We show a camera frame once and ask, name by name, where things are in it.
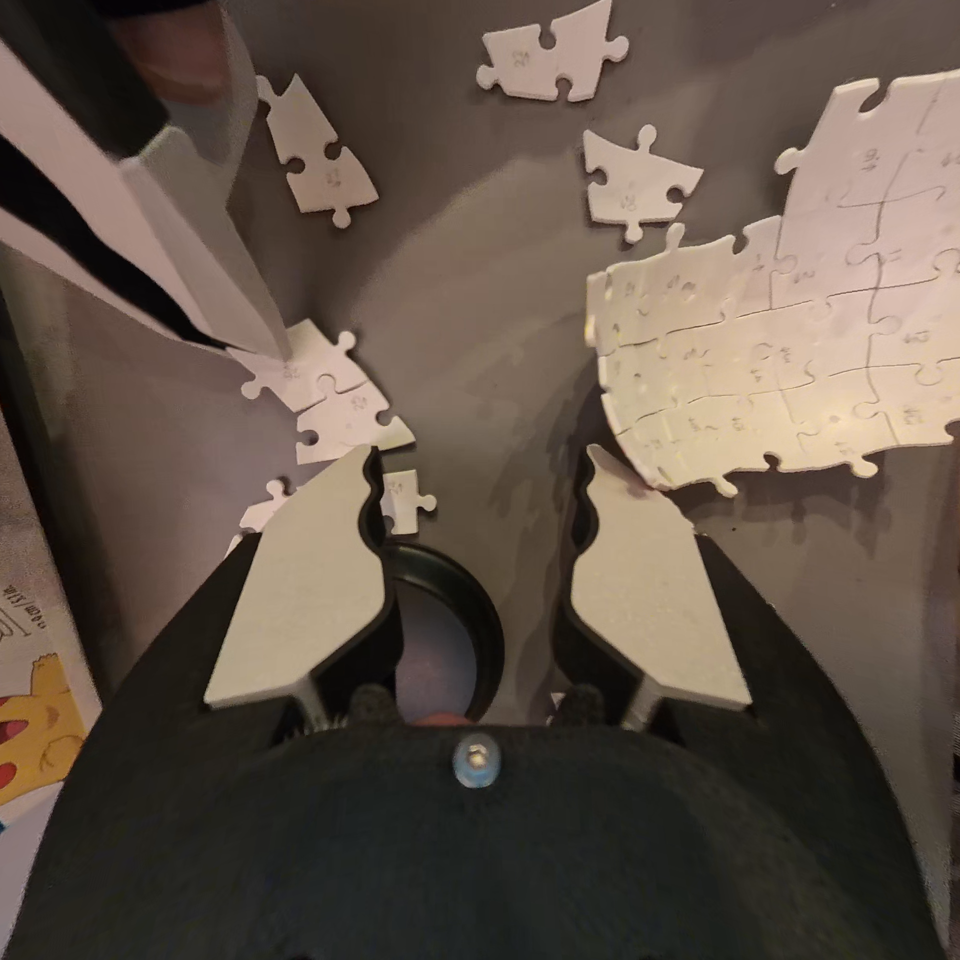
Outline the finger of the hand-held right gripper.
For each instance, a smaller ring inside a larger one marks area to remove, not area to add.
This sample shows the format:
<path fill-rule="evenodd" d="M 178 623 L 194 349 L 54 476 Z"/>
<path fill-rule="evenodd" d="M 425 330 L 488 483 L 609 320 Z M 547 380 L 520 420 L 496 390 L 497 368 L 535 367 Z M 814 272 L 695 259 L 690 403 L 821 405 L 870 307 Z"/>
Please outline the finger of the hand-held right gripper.
<path fill-rule="evenodd" d="M 103 243 L 54 184 L 1 140 L 1 240 L 149 330 L 223 352 L 146 273 Z"/>
<path fill-rule="evenodd" d="M 191 138 L 165 123 L 138 153 L 112 156 L 6 42 L 1 65 L 2 137 L 92 234 L 154 282 L 198 332 L 289 359 L 281 313 Z"/>

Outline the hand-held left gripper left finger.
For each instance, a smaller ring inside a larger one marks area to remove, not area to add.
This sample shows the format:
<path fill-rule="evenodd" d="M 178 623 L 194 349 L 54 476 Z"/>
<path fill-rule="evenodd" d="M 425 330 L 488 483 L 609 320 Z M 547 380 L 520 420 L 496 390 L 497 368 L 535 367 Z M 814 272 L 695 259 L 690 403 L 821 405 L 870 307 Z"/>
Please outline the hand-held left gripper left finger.
<path fill-rule="evenodd" d="M 403 630 L 383 493 L 380 452 L 361 445 L 267 522 L 203 695 L 209 708 L 292 698 L 323 730 L 359 687 L 390 685 Z"/>

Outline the joined white puzzle piece pair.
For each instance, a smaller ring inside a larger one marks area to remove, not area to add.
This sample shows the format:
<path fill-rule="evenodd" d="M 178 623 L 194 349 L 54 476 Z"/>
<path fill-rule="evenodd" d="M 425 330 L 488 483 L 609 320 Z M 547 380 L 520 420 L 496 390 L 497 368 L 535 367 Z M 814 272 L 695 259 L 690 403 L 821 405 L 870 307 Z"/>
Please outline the joined white puzzle piece pair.
<path fill-rule="evenodd" d="M 286 180 L 301 213 L 329 212 L 340 230 L 352 223 L 351 211 L 376 202 L 378 189 L 350 148 L 338 147 L 339 135 L 299 75 L 280 94 L 270 80 L 256 77 L 258 98 L 268 107 L 267 125 L 278 161 L 302 162 Z"/>
<path fill-rule="evenodd" d="M 296 414 L 296 431 L 311 435 L 311 441 L 295 445 L 298 465 L 336 461 L 363 446 L 389 451 L 416 443 L 400 416 L 379 421 L 390 402 L 349 355 L 357 345 L 353 332 L 342 331 L 331 342 L 309 318 L 287 332 L 292 349 L 287 362 L 234 347 L 226 353 L 253 376 L 241 387 L 245 398 L 271 391 Z"/>
<path fill-rule="evenodd" d="M 488 63 L 476 70 L 482 90 L 498 87 L 513 98 L 554 102 L 558 81 L 569 83 L 567 101 L 594 98 L 606 63 L 621 63 L 630 50 L 629 38 L 609 38 L 613 4 L 600 1 L 584 6 L 550 24 L 553 45 L 546 47 L 538 24 L 486 32 L 482 41 Z"/>

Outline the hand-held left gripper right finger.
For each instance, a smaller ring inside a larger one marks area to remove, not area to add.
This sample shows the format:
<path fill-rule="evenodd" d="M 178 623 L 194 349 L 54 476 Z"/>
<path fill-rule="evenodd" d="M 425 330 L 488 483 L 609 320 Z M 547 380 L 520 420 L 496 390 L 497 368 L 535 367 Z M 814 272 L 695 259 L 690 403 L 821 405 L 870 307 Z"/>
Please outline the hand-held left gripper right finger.
<path fill-rule="evenodd" d="M 608 726 L 641 731 L 666 700 L 741 713 L 753 698 L 692 524 L 597 444 L 574 483 L 572 552 L 553 653 L 602 698 Z"/>

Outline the large assembled white puzzle section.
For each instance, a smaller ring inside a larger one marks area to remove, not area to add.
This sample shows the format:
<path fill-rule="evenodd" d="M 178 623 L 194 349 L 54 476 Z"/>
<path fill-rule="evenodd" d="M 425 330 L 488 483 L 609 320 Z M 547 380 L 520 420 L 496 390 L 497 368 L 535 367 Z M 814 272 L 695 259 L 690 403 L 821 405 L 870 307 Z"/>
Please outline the large assembled white puzzle section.
<path fill-rule="evenodd" d="M 780 214 L 735 238 L 591 274 L 584 340 L 606 421 L 645 484 L 847 466 L 958 425 L 958 70 L 834 88 Z"/>

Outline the black round puzzle stand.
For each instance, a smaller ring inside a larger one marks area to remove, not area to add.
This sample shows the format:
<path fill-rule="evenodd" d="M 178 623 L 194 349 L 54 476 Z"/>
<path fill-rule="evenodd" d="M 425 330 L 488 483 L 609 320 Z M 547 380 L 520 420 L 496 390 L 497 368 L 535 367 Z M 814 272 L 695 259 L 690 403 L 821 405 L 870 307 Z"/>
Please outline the black round puzzle stand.
<path fill-rule="evenodd" d="M 393 580 L 430 595 L 465 629 L 475 660 L 475 680 L 464 716 L 480 722 L 494 702 L 505 666 L 505 639 L 498 611 L 474 575 L 430 546 L 389 538 L 383 548 Z"/>

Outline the person's right hand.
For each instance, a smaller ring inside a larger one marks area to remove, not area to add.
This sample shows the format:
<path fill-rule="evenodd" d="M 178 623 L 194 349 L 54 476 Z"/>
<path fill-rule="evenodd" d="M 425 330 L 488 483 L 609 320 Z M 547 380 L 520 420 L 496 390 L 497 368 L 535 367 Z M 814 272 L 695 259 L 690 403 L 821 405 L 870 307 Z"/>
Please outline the person's right hand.
<path fill-rule="evenodd" d="M 161 100 L 209 105 L 230 84 L 226 32 L 216 2 L 131 18 L 117 26 L 116 36 Z"/>

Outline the colourful cartoon puzzle box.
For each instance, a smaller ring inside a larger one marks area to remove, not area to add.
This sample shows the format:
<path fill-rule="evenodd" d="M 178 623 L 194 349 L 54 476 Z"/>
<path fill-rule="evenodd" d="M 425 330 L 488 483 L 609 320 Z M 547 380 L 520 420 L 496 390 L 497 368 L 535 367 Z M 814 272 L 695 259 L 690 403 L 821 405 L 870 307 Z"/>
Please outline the colourful cartoon puzzle box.
<path fill-rule="evenodd" d="M 101 713 L 73 616 L 1 422 L 1 828 L 52 799 Z"/>

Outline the single white puzzle piece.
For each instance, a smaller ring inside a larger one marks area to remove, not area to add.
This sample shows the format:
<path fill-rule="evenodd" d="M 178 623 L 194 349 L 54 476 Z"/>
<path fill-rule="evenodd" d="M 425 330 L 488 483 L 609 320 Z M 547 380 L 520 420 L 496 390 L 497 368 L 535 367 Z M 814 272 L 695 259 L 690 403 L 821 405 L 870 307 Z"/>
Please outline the single white puzzle piece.
<path fill-rule="evenodd" d="M 603 183 L 586 187 L 590 217 L 623 227 L 623 241 L 630 246 L 642 240 L 646 225 L 672 222 L 704 174 L 702 168 L 654 154 L 656 138 L 652 124 L 642 126 L 633 149 L 591 130 L 582 134 L 584 171 L 605 176 Z"/>
<path fill-rule="evenodd" d="M 435 495 L 421 492 L 416 469 L 391 471 L 383 475 L 380 508 L 383 518 L 390 521 L 392 536 L 418 534 L 420 513 L 432 514 L 437 506 Z"/>
<path fill-rule="evenodd" d="M 270 519 L 292 497 L 294 487 L 285 476 L 273 478 L 265 485 L 266 499 L 251 504 L 244 511 L 238 530 L 226 548 L 224 557 L 230 555 L 246 535 L 261 533 Z"/>

